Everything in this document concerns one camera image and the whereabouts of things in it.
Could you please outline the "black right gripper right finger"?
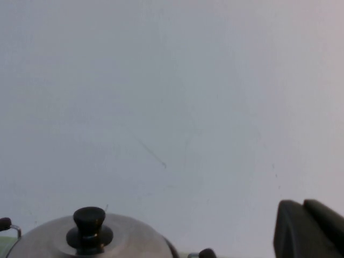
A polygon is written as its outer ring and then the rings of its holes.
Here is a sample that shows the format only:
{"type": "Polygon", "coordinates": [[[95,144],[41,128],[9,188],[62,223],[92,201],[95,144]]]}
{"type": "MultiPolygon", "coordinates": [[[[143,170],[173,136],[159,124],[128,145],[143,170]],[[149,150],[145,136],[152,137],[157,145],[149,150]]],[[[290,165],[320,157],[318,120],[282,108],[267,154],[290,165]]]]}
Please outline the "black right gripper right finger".
{"type": "Polygon", "coordinates": [[[303,207],[338,250],[343,250],[343,216],[315,199],[304,200],[303,207]]]}

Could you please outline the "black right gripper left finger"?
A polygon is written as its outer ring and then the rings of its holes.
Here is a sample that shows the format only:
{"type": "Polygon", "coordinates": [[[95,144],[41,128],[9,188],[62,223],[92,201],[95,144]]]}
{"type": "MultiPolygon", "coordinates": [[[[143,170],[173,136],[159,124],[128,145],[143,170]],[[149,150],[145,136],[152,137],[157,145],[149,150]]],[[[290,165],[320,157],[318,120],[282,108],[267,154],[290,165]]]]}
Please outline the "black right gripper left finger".
{"type": "Polygon", "coordinates": [[[293,200],[278,205],[273,244],[276,257],[343,257],[303,204],[293,200]]]}

